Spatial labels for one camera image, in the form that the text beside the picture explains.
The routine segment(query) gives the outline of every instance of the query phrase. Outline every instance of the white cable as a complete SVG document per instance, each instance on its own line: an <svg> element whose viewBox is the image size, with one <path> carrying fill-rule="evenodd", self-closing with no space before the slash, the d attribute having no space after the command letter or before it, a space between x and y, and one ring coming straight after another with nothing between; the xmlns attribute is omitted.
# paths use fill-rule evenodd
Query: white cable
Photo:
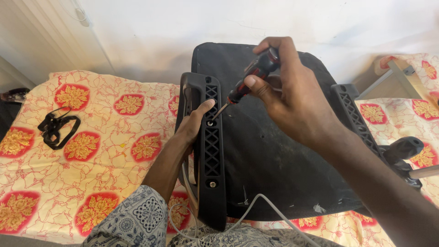
<svg viewBox="0 0 439 247"><path fill-rule="evenodd" d="M190 239L190 240L195 240L195 241L197 241L198 239L196 239L195 237L197 236L197 231L198 231L198 224L197 224L197 218L195 218L194 217L194 219L195 219L195 235L194 235L194 237L189 237L188 235L184 235L184 234L182 234L181 232L180 232L180 230L178 230L177 229L177 227L174 225L174 222L172 221L172 216L171 216L171 210L175 207L175 206L177 206L177 205L180 205L180 206L183 206L183 207L185 207L187 210L189 210L189 212L192 214L192 215L194 215L194 213L192 212L192 210L190 209L190 208L188 208L186 205L184 205L184 204L181 204L181 203L177 203L177 204L174 204L174 205L172 205L172 207L169 209L169 221L171 222L171 225L172 225L172 227L180 234L180 235L182 235L182 236L184 236L184 237L186 237L186 238L188 238L188 239Z"/></svg>
<svg viewBox="0 0 439 247"><path fill-rule="evenodd" d="M283 215L280 211L279 211L279 209L277 209L277 207L266 197L266 196L264 196L263 194L257 194L256 196L255 196L255 198L253 199L253 201L252 201L252 203L250 204L250 206L248 207L248 209L247 209L247 211L244 213L244 215L238 220L238 222L236 222L232 227L230 227L227 231L225 231L224 232L224 234L227 234L227 233L229 233L231 230L233 230L239 223L241 223L241 221L247 216L247 214L248 214L248 212L250 211L250 209L252 208L252 206L253 206L253 204L255 204L255 201L256 201L256 199L258 199L259 197L262 197L263 199L265 199L265 201L267 201L267 203L274 209L274 211L276 211L276 213L291 227L291 228L293 228L295 231L297 231L297 233L302 237L302 238L304 238L304 240L306 241L306 242L308 242L308 243L310 243L312 246L314 246L314 247L321 247L320 245L318 245L316 242L314 242L314 241L312 241L307 235L305 235L301 230L299 230L295 225L293 225L293 223L291 223L291 221L289 221L288 219L287 219L287 217L285 217L285 215ZM183 206L183 207L185 207L185 208L187 208L190 212L191 212L191 214L192 215L194 215L193 213L192 213L192 211L186 206L186 205L183 205L183 204L175 204L175 205L173 205L170 209L169 209L169 221L171 222L171 224L172 224L172 227L180 234L180 235L182 235L182 236L184 236L184 237L186 237L186 238L188 238L188 239L190 239L190 240L198 240L198 239L196 239L196 238L193 238L193 237L189 237L189 236L187 236L187 235L184 235L184 234L182 234L178 229L177 229L177 227L175 227L175 225L174 225L174 222L172 222L172 217L171 217L171 210L172 210L172 208L174 207L174 206L176 206L176 205L181 205L181 206ZM197 226L197 219L195 219L195 227L196 227L196 230L195 230L195 236L194 237L196 237L197 236L197 230L198 230L198 226Z"/></svg>
<svg viewBox="0 0 439 247"><path fill-rule="evenodd" d="M85 20L87 19L87 17L85 17L85 12L84 12L84 11L81 10L81 12L84 14L84 19L80 20L80 19L76 18L74 15L72 15L72 14L71 14L71 13L70 13L70 12L64 7L64 4L62 4L61 0L58 0L58 2L61 4L61 6L62 6L62 8L65 10L65 12L67 12L67 14L70 15L70 16L72 16L75 20L82 22L82 21L85 21Z"/></svg>

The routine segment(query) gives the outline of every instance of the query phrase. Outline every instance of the patterned shirt sleeve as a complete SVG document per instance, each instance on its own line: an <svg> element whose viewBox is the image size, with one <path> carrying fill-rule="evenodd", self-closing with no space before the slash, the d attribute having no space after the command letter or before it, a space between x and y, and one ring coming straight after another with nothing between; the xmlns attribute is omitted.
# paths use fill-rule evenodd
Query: patterned shirt sleeve
<svg viewBox="0 0 439 247"><path fill-rule="evenodd" d="M141 185L91 230L81 246L165 246L167 209L159 193Z"/></svg>

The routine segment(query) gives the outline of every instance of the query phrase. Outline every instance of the black strap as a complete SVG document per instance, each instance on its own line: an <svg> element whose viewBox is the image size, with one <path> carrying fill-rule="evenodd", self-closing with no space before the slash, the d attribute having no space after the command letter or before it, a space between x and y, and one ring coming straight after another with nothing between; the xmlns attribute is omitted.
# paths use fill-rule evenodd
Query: black strap
<svg viewBox="0 0 439 247"><path fill-rule="evenodd" d="M68 112L63 114L61 117L55 118L55 114L53 114L52 112L56 112L63 108L68 108ZM81 124L81 120L79 120L77 116L64 117L67 113L70 112L70 110L71 110L70 107L64 106L54 111L51 111L46 115L44 120L38 125L38 129L42 131L41 136L43 137L44 143L46 143L53 150L62 149L64 145L67 143L67 141L76 133L79 125ZM76 120L75 124L73 125L73 128L70 131L70 133L66 135L66 137L64 137L62 142L57 146L60 140L59 130L70 120Z"/></svg>

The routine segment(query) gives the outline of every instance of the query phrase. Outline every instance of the right hand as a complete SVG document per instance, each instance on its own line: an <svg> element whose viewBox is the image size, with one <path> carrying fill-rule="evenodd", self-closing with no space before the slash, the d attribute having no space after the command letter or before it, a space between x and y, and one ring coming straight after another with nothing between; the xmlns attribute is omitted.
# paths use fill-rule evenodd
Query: right hand
<svg viewBox="0 0 439 247"><path fill-rule="evenodd" d="M281 76L270 76L272 85L282 85L282 95L257 76L247 76L244 83L260 98L270 118L292 139L317 149L338 130L345 129L329 106L314 72L302 65L290 37L265 38L253 52L259 54L270 46L278 48Z"/></svg>

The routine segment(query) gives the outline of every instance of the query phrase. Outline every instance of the red and black screwdriver handle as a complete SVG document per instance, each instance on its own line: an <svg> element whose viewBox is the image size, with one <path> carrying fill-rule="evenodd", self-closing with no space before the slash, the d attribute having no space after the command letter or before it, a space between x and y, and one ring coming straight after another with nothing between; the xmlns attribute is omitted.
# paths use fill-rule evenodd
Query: red and black screwdriver handle
<svg viewBox="0 0 439 247"><path fill-rule="evenodd" d="M270 47L260 53L258 58L254 60L250 66L245 70L244 77L236 84L234 90L230 91L227 99L232 104L237 104L250 92L250 88L244 84L244 79L248 75L255 75L261 79L267 78L267 76L278 69L280 66L279 53L276 48Z"/></svg>

